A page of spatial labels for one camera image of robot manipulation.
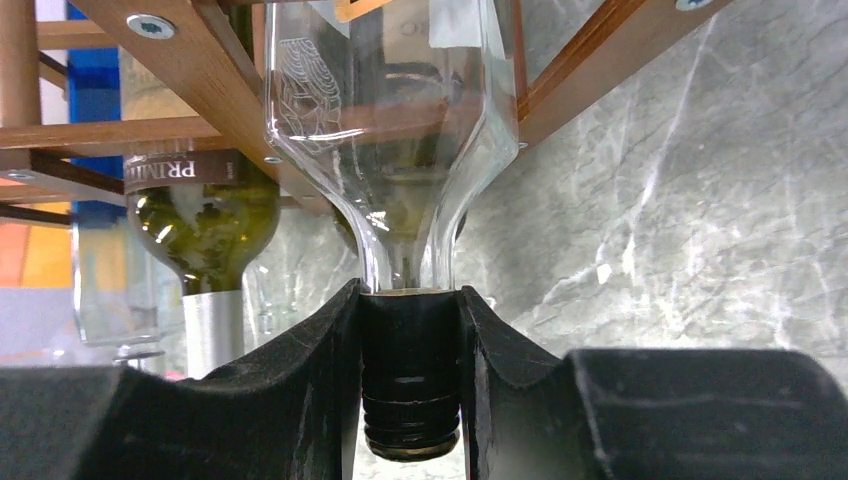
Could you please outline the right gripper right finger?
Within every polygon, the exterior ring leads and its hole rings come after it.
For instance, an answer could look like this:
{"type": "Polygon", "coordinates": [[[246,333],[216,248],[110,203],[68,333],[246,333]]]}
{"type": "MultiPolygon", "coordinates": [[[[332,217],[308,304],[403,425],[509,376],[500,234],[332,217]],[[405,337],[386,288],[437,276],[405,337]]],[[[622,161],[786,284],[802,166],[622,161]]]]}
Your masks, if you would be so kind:
{"type": "Polygon", "coordinates": [[[843,479],[847,399],[795,351],[579,348],[557,357],[462,289],[470,479],[843,479]]]}

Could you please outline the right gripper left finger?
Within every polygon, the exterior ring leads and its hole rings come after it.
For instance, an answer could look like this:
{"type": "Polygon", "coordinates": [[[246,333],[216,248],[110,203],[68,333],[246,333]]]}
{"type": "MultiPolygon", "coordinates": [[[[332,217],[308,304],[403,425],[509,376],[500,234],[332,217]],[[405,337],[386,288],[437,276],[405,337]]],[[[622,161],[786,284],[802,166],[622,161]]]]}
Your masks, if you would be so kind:
{"type": "Polygon", "coordinates": [[[348,479],[360,408],[350,281],[200,380],[131,367],[5,368],[5,479],[348,479]]]}

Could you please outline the clear glass bottle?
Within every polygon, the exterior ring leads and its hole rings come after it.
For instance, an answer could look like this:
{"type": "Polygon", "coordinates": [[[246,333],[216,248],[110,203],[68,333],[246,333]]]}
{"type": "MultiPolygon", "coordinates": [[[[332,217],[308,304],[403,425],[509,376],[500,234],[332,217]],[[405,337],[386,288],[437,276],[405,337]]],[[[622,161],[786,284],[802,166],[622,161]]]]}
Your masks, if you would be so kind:
{"type": "Polygon", "coordinates": [[[248,324],[257,340],[272,338],[299,320],[290,296],[284,290],[277,291],[277,287],[282,285],[273,278],[269,267],[259,261],[248,266],[243,276],[243,288],[248,324]]]}

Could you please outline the blue square bottle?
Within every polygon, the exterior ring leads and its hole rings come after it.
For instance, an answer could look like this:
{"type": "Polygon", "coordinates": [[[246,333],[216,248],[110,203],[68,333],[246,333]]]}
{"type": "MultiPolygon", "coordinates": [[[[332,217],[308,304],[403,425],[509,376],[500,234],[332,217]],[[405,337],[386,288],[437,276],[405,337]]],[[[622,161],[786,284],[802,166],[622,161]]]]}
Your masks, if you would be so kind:
{"type": "MultiPolygon", "coordinates": [[[[72,123],[121,117],[119,55],[114,46],[68,51],[72,123]]],[[[178,332],[173,275],[135,237],[123,191],[71,204],[74,319],[81,342],[117,365],[163,370],[178,332]]]]}

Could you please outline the dark wine bottle red label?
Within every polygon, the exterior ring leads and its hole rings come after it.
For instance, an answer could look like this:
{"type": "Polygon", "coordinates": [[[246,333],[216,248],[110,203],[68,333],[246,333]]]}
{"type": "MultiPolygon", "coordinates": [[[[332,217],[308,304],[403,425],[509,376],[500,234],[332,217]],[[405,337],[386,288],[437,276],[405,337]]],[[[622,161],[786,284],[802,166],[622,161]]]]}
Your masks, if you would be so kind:
{"type": "Polygon", "coordinates": [[[243,273],[276,232],[279,187],[237,149],[128,155],[123,179],[135,234],[181,282],[187,375],[201,379],[245,353],[243,273]]]}

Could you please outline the small black gold-capped bottle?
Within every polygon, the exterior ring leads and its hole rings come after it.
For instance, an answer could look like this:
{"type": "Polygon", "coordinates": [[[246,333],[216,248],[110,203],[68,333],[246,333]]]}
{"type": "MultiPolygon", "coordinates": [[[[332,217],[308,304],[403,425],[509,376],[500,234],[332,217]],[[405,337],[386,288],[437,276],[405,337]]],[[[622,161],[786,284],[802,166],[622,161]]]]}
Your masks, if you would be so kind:
{"type": "Polygon", "coordinates": [[[369,449],[457,444],[454,247],[517,156],[513,1],[281,1],[266,9],[266,138],[347,221],[369,449]]]}

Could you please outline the brown wooden wine rack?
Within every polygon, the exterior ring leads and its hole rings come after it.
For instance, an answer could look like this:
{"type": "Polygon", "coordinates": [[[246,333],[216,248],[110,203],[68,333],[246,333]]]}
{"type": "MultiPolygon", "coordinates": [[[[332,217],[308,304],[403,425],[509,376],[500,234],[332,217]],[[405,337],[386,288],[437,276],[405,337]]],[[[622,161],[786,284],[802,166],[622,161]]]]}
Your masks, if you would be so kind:
{"type": "MultiPolygon", "coordinates": [[[[81,21],[39,22],[31,1],[1,5],[1,217],[65,227],[47,203],[88,200],[116,178],[82,158],[237,148],[313,212],[328,203],[294,167],[269,163],[262,83],[221,1],[82,1],[81,21]],[[39,78],[63,69],[47,52],[120,46],[184,100],[189,117],[45,125],[39,78]]],[[[518,137],[537,144],[623,83],[722,8],[677,1],[605,1],[533,81],[523,35],[513,35],[518,137]]]]}

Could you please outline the cream orange cylindrical container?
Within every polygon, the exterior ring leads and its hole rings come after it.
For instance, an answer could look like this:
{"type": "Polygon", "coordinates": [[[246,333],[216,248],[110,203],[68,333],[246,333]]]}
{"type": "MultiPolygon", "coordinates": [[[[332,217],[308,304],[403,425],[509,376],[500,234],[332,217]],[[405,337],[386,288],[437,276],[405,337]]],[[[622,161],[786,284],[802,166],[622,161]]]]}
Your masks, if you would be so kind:
{"type": "Polygon", "coordinates": [[[70,288],[70,230],[1,222],[2,288],[70,288]]]}

